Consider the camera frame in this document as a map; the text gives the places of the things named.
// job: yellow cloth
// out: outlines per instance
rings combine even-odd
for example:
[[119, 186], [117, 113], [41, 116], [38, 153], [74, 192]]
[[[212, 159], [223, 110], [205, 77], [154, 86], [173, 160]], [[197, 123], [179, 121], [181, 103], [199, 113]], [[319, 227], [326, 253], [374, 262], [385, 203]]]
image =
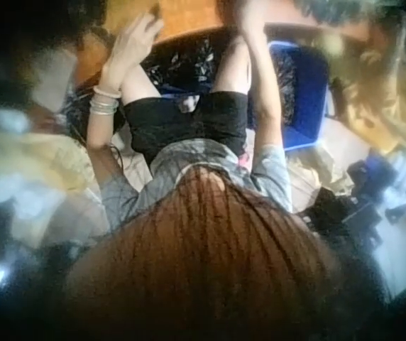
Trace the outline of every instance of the yellow cloth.
[[83, 191], [94, 180], [87, 152], [73, 139], [0, 131], [0, 176], [13, 173], [65, 192]]

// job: woman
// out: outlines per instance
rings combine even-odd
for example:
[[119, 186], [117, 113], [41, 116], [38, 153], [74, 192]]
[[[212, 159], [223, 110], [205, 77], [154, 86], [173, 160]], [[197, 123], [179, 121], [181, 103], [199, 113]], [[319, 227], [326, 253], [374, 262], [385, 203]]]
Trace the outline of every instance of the woman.
[[[380, 305], [369, 268], [332, 251], [289, 213], [261, 2], [238, 10], [241, 38], [192, 116], [160, 99], [139, 67], [162, 21], [140, 16], [118, 38], [95, 89], [87, 137], [115, 232], [74, 265], [65, 287], [71, 320], [90, 335], [340, 338]], [[252, 174], [237, 166], [250, 70], [258, 113]], [[154, 177], [141, 193], [109, 148], [120, 96], [133, 147]]]

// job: blue plastic crate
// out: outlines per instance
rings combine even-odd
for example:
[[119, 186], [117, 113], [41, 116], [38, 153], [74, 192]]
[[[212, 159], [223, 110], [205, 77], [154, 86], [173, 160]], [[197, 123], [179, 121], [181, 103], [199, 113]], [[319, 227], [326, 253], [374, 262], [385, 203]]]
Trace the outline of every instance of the blue plastic crate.
[[[295, 114], [292, 123], [284, 126], [283, 143], [286, 151], [316, 144], [326, 110], [328, 65], [324, 57], [311, 48], [284, 41], [269, 43], [273, 57], [286, 50], [296, 66]], [[255, 129], [255, 115], [250, 105], [249, 128]]]

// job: brown hair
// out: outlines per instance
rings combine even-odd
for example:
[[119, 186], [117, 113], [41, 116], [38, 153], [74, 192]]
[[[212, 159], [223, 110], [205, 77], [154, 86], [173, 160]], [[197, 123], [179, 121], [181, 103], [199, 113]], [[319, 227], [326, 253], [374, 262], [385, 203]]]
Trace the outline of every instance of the brown hair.
[[359, 262], [347, 271], [296, 216], [218, 176], [188, 172], [85, 254], [67, 279], [72, 317], [135, 340], [350, 335], [379, 302], [371, 274]]

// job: dark hair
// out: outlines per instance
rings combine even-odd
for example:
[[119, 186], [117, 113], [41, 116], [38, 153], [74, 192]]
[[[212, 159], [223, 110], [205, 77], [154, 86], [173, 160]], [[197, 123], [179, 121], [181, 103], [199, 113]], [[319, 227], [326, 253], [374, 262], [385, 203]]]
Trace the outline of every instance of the dark hair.
[[85, 254], [65, 288], [71, 320], [97, 337], [342, 340], [381, 307], [361, 258], [219, 177], [225, 190], [189, 172]]
[[28, 68], [45, 49], [78, 47], [86, 30], [101, 23], [106, 0], [0, 0], [0, 106], [28, 101]]

